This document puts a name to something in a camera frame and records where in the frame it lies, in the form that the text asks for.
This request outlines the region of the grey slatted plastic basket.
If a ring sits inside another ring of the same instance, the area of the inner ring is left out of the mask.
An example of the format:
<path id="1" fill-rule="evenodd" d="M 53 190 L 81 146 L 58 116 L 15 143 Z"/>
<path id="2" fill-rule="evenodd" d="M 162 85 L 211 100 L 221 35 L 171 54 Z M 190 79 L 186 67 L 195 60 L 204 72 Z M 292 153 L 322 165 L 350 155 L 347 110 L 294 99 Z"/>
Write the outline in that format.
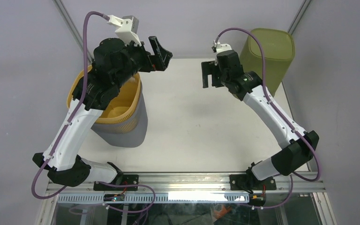
<path id="1" fill-rule="evenodd" d="M 140 146 L 146 136 L 148 115 L 144 96 L 141 93 L 133 115 L 119 124 L 94 123 L 91 127 L 109 145 L 124 148 Z"/>

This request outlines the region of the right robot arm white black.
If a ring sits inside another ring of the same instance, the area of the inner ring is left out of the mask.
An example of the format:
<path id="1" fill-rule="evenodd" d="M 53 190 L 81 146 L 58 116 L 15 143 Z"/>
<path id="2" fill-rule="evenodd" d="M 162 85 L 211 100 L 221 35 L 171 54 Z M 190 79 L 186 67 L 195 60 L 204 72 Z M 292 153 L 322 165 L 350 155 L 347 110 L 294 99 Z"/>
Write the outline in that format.
<path id="1" fill-rule="evenodd" d="M 314 157 L 319 136 L 306 131 L 276 106 L 261 77 L 254 71 L 245 72 L 238 54 L 227 50 L 216 59 L 201 63 L 202 86 L 207 88 L 208 76 L 213 87 L 226 87 L 238 100 L 249 106 L 274 135 L 281 151 L 270 158 L 252 163 L 245 174 L 235 180 L 238 189 L 253 193 L 275 175 L 290 175 Z"/>

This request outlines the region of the green slatted plastic basket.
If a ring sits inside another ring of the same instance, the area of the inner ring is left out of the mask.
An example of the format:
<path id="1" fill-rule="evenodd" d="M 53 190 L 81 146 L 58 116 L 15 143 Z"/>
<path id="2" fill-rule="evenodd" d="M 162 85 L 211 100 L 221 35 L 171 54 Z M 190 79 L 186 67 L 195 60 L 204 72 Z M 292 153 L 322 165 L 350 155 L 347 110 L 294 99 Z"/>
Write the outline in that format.
<path id="1" fill-rule="evenodd" d="M 295 56 L 293 37 L 288 32 L 267 28 L 256 28 L 251 33 L 262 46 L 266 86 L 275 95 Z M 262 77 L 262 55 L 252 37 L 247 38 L 239 58 L 245 72 L 254 71 Z"/>

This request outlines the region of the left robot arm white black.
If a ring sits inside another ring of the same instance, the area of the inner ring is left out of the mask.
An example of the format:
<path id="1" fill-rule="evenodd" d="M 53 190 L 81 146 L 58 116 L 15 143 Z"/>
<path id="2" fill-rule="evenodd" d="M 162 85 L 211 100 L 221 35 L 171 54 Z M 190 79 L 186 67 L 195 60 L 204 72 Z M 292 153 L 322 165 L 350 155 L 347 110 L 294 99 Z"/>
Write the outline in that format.
<path id="1" fill-rule="evenodd" d="M 152 52 L 143 44 L 107 38 L 94 49 L 94 61 L 75 85 L 69 111 L 52 146 L 36 153 L 33 162 L 47 170 L 55 184 L 76 187 L 83 182 L 104 182 L 110 190 L 122 185 L 120 169 L 113 163 L 97 163 L 79 156 L 88 131 L 136 73 L 165 71 L 173 54 L 156 36 L 150 36 Z"/>

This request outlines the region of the yellow slatted plastic basket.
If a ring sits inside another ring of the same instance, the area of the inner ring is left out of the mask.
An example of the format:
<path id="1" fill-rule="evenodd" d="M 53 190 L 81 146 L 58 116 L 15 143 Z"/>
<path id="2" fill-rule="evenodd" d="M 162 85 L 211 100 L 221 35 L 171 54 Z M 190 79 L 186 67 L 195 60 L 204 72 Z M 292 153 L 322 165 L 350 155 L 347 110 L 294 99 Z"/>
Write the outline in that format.
<path id="1" fill-rule="evenodd" d="M 141 98 L 142 82 L 140 74 L 133 75 L 120 88 L 119 95 L 110 101 L 102 115 L 95 121 L 97 124 L 119 124 L 128 120 L 136 110 Z"/>

